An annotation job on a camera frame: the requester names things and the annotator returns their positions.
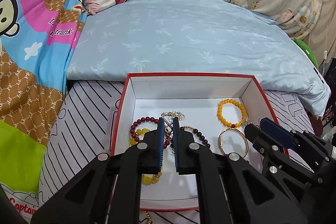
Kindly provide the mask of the light blue blanket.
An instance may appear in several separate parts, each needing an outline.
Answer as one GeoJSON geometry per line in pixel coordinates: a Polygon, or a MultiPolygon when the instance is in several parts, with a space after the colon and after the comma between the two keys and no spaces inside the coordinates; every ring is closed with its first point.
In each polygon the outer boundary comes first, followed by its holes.
{"type": "Polygon", "coordinates": [[[295,93],[322,116],[331,91],[303,50],[269,17],[220,0],[129,0],[84,25],[69,80],[123,81],[129,73],[253,75],[295,93]]]}

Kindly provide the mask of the green object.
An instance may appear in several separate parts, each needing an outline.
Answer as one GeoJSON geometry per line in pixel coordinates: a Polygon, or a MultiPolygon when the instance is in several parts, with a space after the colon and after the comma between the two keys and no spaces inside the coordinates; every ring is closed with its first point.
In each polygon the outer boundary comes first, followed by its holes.
{"type": "Polygon", "coordinates": [[[301,48],[301,50],[303,50],[305,52],[305,54],[307,55],[309,60],[318,69],[319,66],[318,66],[318,63],[317,63],[317,59],[315,58],[315,55],[314,55],[313,51],[310,49],[310,47],[307,44],[305,44],[301,39],[294,38],[293,41],[301,48]]]}

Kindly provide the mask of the thin gold bangle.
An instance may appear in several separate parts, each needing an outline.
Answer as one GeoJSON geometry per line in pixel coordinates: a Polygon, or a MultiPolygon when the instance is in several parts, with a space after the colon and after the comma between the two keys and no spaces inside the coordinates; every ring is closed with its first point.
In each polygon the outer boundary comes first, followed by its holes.
{"type": "Polygon", "coordinates": [[[249,144],[245,135],[238,129],[224,129],[218,136],[218,149],[222,155],[238,153],[245,158],[249,152],[249,144]]]}

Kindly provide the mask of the colourful monkey cartoon quilt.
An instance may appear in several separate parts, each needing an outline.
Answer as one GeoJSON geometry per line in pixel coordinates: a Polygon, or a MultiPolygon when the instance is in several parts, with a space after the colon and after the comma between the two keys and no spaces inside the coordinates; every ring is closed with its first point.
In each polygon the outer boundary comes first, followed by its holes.
{"type": "Polygon", "coordinates": [[[87,12],[82,0],[1,0],[1,223],[29,223],[87,12]]]}

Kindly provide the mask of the red cardboard box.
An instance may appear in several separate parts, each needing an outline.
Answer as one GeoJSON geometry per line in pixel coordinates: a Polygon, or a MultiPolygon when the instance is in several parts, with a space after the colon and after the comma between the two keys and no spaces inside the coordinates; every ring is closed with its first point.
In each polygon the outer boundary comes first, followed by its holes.
{"type": "MultiPolygon", "coordinates": [[[[262,87],[250,75],[224,73],[132,73],[122,91],[114,129],[111,153],[129,148],[130,127],[142,117],[158,118],[162,113],[178,111],[185,119],[181,125],[201,131],[218,153],[218,136],[224,126],[217,118],[220,101],[234,99],[242,103],[252,123],[276,115],[262,87]]],[[[249,144],[245,159],[262,170],[262,156],[249,144]]],[[[197,186],[193,175],[180,176],[175,171],[171,149],[163,154],[163,173],[159,182],[141,189],[142,210],[185,211],[198,208],[197,186]]]]}

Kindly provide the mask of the grey striped bed sheet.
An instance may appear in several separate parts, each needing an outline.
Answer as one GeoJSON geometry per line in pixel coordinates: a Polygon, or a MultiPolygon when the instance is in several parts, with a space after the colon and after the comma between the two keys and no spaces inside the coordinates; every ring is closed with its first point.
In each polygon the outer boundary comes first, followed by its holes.
{"type": "MultiPolygon", "coordinates": [[[[75,81],[53,125],[43,158],[39,207],[48,201],[90,160],[110,152],[123,83],[75,81]]],[[[293,93],[264,90],[280,125],[287,130],[313,132],[308,114],[293,93]]],[[[154,223],[199,223],[196,210],[150,212],[154,223]]]]}

